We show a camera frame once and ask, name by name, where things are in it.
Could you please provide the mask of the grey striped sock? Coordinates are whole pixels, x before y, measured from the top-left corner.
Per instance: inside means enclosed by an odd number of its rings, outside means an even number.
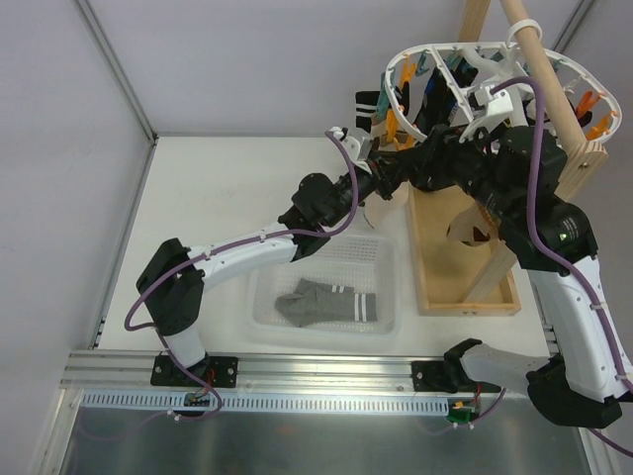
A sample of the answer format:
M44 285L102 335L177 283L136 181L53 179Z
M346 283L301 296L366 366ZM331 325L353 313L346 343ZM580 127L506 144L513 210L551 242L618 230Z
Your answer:
M275 309L293 326L331 323L376 323L376 295L353 287L324 284L302 278L295 290L278 297Z

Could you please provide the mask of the orange clothes peg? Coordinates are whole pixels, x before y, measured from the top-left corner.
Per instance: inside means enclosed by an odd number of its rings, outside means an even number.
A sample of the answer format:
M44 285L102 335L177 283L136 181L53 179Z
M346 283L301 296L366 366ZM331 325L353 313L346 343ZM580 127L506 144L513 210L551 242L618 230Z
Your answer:
M394 144L397 141L397 132L398 132L398 127L399 127L399 122L392 109L389 109L387 111L384 125L385 125L385 131L381 134L381 137L380 137L381 146Z

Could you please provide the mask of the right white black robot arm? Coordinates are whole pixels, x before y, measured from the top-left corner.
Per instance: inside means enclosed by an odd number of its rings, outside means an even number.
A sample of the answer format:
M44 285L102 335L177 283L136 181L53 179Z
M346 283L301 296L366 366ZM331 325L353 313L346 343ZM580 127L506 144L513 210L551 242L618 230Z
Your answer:
M425 385L456 393L477 383L526 395L549 422L602 429L617 421L632 384L600 287L598 246L587 215L555 190L567 155L545 129L519 126L460 142L439 126L425 142L386 151L394 184L457 186L498 221L499 238L526 271L558 352L530 358L476 338L447 350Z

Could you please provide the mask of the white plastic sock hanger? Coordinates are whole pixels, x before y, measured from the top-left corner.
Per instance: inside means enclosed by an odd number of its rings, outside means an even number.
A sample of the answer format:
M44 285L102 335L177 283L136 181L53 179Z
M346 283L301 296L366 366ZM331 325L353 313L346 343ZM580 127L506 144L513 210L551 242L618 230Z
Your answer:
M600 104L608 109L599 121L588 122L588 141L604 144L618 131L622 123L622 110L615 97L583 66L576 61L552 50L546 54L555 70L567 68L574 78L563 86L568 99L575 95L576 87L586 85L588 91L573 111L580 120L591 109ZM406 107L400 102L396 91L404 90L411 79L428 71L425 66L430 58L434 68L440 69L448 88L454 95L455 107L461 109L468 125L473 119L473 111L468 96L482 86L493 86L494 91L504 88L512 99L513 112L506 121L518 127L527 123L523 102L534 100L531 87L523 82L510 85L509 80L528 75L529 66L520 62L520 48L517 43L483 42L431 44L411 47L401 51L388 63L382 76L382 86L378 102L379 113L386 119L392 109L399 122L398 131L407 133L407 144L423 143L427 135L420 132L407 118Z

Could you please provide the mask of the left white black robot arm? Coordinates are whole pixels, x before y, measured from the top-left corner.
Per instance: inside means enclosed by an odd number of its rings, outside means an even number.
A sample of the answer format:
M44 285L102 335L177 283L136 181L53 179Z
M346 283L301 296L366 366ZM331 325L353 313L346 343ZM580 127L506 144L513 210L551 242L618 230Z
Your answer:
M351 222L371 194L391 199L406 179L394 157L373 152L363 167L352 165L337 181L322 173L304 177L291 207L270 227L247 237L196 250L178 238L164 241L136 282L138 303L172 356L184 384L207 376L208 353L195 329L205 291L233 277L319 251Z

